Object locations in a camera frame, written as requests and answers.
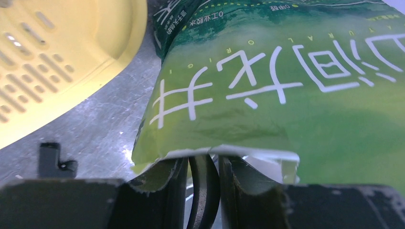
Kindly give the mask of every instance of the green plastic bag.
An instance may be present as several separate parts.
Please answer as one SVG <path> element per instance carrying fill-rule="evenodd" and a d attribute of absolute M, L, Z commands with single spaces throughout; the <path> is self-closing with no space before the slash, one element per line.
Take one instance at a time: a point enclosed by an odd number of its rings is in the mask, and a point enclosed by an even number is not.
<path fill-rule="evenodd" d="M 155 24 L 168 53 L 136 172 L 163 158 L 232 154 L 275 162 L 285 183 L 298 175 L 405 194 L 404 15 L 379 0 L 207 0 L 193 11 L 182 6 L 198 1 L 170 2 L 181 9 L 173 18 L 191 16 L 174 40 Z"/>

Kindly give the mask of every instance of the green packaging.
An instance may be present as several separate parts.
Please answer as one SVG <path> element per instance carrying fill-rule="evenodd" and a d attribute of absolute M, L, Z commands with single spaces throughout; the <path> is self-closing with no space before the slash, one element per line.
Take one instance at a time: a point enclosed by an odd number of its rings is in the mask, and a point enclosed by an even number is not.
<path fill-rule="evenodd" d="M 163 158 L 249 155 L 277 162 L 285 183 L 405 194 L 404 15 L 380 0 L 173 2 L 166 18 L 187 19 L 163 36 L 154 16 L 165 58 L 137 173 Z"/>

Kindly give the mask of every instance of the snack package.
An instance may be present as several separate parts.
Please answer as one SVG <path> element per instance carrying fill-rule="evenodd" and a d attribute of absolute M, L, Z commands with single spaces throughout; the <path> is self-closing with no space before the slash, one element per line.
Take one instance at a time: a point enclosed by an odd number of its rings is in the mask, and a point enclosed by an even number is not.
<path fill-rule="evenodd" d="M 157 48 L 168 52 L 135 142 L 136 173 L 164 158 L 228 154 L 269 162 L 279 182 L 298 175 L 405 194 L 405 17 L 396 9 L 171 0 L 154 19 Z"/>

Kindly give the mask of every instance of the yellow plastic basket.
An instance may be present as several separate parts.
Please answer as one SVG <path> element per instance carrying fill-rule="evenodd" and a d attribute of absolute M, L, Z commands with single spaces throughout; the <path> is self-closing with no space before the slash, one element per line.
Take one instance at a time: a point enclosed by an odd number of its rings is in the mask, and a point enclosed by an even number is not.
<path fill-rule="evenodd" d="M 146 21 L 146 0 L 0 0 L 0 148 L 114 78 Z"/>

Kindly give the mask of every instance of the dark metal bracket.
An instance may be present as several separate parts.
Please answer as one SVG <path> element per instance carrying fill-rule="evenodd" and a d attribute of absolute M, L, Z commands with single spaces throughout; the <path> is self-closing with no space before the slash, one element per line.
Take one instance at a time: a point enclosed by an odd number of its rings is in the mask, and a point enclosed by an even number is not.
<path fill-rule="evenodd" d="M 120 187 L 109 229 L 183 229 L 187 159 L 160 161 Z"/>
<path fill-rule="evenodd" d="M 405 199 L 382 185 L 282 185 L 220 156 L 223 229 L 405 229 Z"/>
<path fill-rule="evenodd" d="M 60 162 L 59 143 L 42 143 L 39 150 L 38 178 L 75 178 L 77 161 Z"/>

